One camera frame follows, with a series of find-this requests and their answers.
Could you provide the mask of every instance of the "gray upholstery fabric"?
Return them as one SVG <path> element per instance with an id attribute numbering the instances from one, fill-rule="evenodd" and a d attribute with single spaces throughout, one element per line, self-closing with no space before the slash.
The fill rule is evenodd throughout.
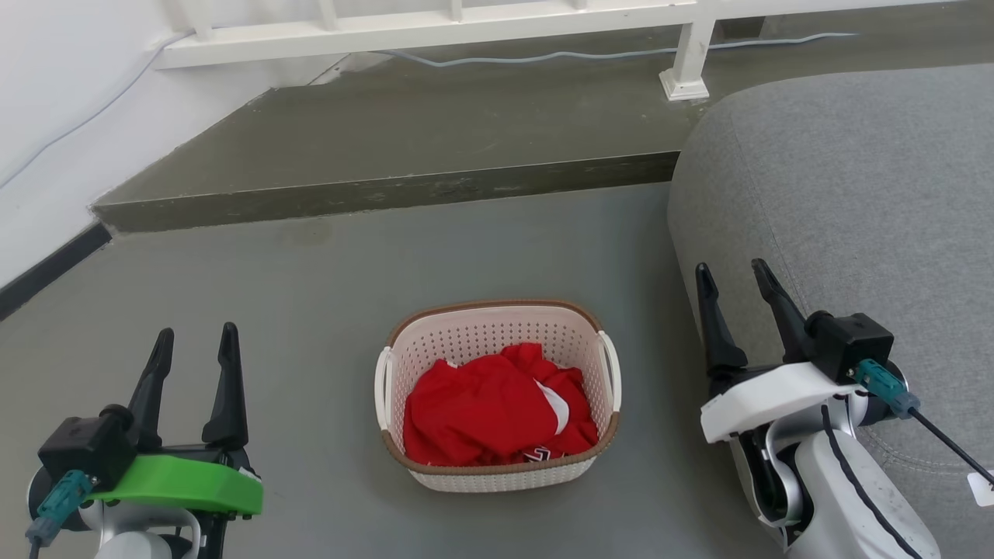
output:
<path id="1" fill-rule="evenodd" d="M 680 156 L 669 223 L 694 306 L 703 261 L 751 363 L 782 355 L 749 267 L 762 257 L 805 314 L 862 311 L 892 331 L 922 412 L 994 468 L 992 92 L 985 65 L 732 95 Z M 943 557 L 994 554 L 994 510 L 976 505 L 953 452 L 914 421 L 861 439 Z"/>

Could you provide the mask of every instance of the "red fabric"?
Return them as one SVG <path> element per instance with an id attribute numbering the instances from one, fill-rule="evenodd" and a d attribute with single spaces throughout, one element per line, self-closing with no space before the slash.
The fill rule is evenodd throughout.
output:
<path id="1" fill-rule="evenodd" d="M 563 432 L 539 381 L 570 406 Z M 430 466 L 497 466 L 578 455 L 597 443 L 579 369 L 542 358 L 542 345 L 505 347 L 458 369 L 438 360 L 408 395 L 404 445 Z"/>

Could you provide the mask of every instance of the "wire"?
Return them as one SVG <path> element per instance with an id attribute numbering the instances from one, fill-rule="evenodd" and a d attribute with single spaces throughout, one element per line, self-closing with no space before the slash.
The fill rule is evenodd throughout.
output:
<path id="1" fill-rule="evenodd" d="M 970 465 L 970 467 L 976 469 L 977 473 L 983 475 L 984 479 L 990 481 L 991 485 L 994 485 L 994 475 L 991 475 L 991 472 L 987 471 L 987 468 L 981 466 L 976 460 L 973 459 L 971 455 L 967 454 L 964 449 L 961 449 L 958 444 L 954 443 L 946 433 L 943 433 L 942 430 L 940 430 L 938 427 L 933 425 L 931 421 L 927 420 L 925 416 L 921 414 L 918 408 L 911 408 L 908 410 L 908 413 L 913 418 L 917 419 L 919 423 L 924 425 L 926 429 L 932 431 L 933 435 L 938 437 L 940 441 L 944 442 L 945 445 L 950 449 L 952 449 L 953 452 L 957 453 L 960 458 L 962 458 L 967 464 Z"/>
<path id="2" fill-rule="evenodd" d="M 802 39 L 768 39 L 763 41 L 739 41 L 737 43 L 721 43 L 719 45 L 712 45 L 708 49 L 712 51 L 718 51 L 721 49 L 737 49 L 740 47 L 769 47 L 774 45 L 800 45 L 802 43 L 808 43 L 811 41 L 816 41 L 818 39 L 825 39 L 828 37 L 853 37 L 857 35 L 856 33 L 819 33 L 817 35 L 811 35 L 810 37 L 804 37 Z M 546 60 L 557 59 L 560 57 L 574 58 L 574 59 L 584 59 L 584 60 L 618 60 L 618 59 L 628 59 L 635 57 L 647 57 L 651 55 L 664 55 L 672 54 L 677 52 L 674 48 L 668 49 L 654 49 L 652 51 L 633 51 L 630 53 L 615 53 L 612 55 L 589 55 L 587 53 L 572 53 L 568 51 L 560 51 L 557 53 L 550 53 L 547 55 L 542 55 L 540 57 L 528 57 L 523 59 L 494 59 L 494 58 L 468 58 L 459 59 L 446 62 L 435 62 L 428 59 L 423 59 L 415 55 L 405 53 L 403 51 L 377 51 L 383 55 L 390 55 L 392 57 L 397 57 L 399 59 L 410 60 L 412 62 L 417 62 L 431 66 L 433 68 L 448 68 L 450 66 L 460 66 L 463 64 L 531 64 L 536 62 L 544 62 Z"/>
<path id="3" fill-rule="evenodd" d="M 35 159 L 38 159 L 38 156 L 44 153 L 46 149 L 52 147 L 56 142 L 63 139 L 64 137 L 86 126 L 94 118 L 100 116 L 105 110 L 107 110 L 108 107 L 110 107 L 118 99 L 120 99 L 125 93 L 127 93 L 128 90 L 131 89 L 131 86 L 134 86 L 134 84 L 138 81 L 138 79 L 145 74 L 145 71 L 147 71 L 149 67 L 152 66 L 152 63 L 155 62 L 155 59 L 159 56 L 159 53 L 161 53 L 163 49 L 179 41 L 180 39 L 185 39 L 186 37 L 189 37 L 190 35 L 193 35 L 192 31 L 174 35 L 169 39 L 166 39 L 162 43 L 159 43 L 159 45 L 156 46 L 155 49 L 152 51 L 152 56 L 148 57 L 148 62 L 146 62 L 145 65 L 141 67 L 141 70 L 136 72 L 134 77 L 131 78 L 131 80 L 127 83 L 127 85 L 124 86 L 124 88 L 121 89 L 119 92 L 117 92 L 108 102 L 104 103 L 97 112 L 91 114 L 87 118 L 84 118 L 79 124 L 73 126 L 69 130 L 66 130 L 65 132 L 57 135 L 56 137 L 44 142 L 41 147 L 35 149 L 30 154 L 25 156 L 20 163 L 12 165 L 11 168 L 14 169 L 13 171 L 7 173 L 6 175 L 0 175 L 0 177 L 2 177 L 0 178 L 0 189 L 10 184 L 10 181 L 14 180 L 15 178 L 17 178 L 18 175 L 24 172 L 24 170 L 28 168 L 28 165 L 31 165 L 35 161 Z"/>
<path id="4" fill-rule="evenodd" d="M 863 489 L 863 486 L 860 485 L 860 481 L 856 479 L 856 474 L 853 472 L 852 467 L 849 466 L 849 461 L 847 461 L 846 456 L 842 454 L 839 442 L 835 439 L 835 430 L 832 429 L 832 420 L 828 415 L 828 406 L 821 407 L 821 425 L 825 430 L 825 434 L 828 435 L 828 444 L 832 447 L 832 454 L 835 455 L 835 458 L 839 461 L 839 466 L 842 467 L 842 473 L 844 473 L 846 478 L 849 479 L 849 482 L 853 484 L 853 487 L 856 489 L 856 494 L 860 496 L 863 504 L 867 505 L 867 508 L 873 512 L 873 515 L 877 518 L 877 521 L 880 522 L 880 525 L 884 528 L 884 530 L 894 536 L 894 540 L 898 542 L 898 546 L 901 547 L 901 549 L 905 550 L 905 553 L 908 553 L 908 555 L 913 559 L 921 559 L 918 552 L 914 551 L 914 548 L 908 545 L 905 539 L 902 538 L 891 523 L 887 521 L 887 518 L 884 517 L 884 514 L 879 508 L 877 508 L 877 505 L 874 504 L 870 496 L 867 495 L 867 492 Z"/>

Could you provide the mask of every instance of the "white wall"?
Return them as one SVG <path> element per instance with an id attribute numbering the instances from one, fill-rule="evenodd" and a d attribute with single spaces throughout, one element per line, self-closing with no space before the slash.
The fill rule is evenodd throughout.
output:
<path id="1" fill-rule="evenodd" d="M 174 2 L 0 2 L 0 169 L 96 109 L 152 45 L 183 29 Z M 312 9 L 306 0 L 218 3 L 219 23 L 231 24 L 296 19 Z M 305 84 L 337 59 L 150 70 L 0 189 L 0 286 L 88 227 L 87 206 L 101 194 L 268 88 Z"/>

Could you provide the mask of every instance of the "green plastic part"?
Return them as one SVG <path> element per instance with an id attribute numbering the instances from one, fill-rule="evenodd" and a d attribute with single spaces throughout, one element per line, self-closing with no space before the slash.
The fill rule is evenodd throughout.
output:
<path id="1" fill-rule="evenodd" d="M 111 491 L 95 500 L 124 500 L 239 515 L 262 513 L 262 483 L 220 464 L 142 456 Z"/>

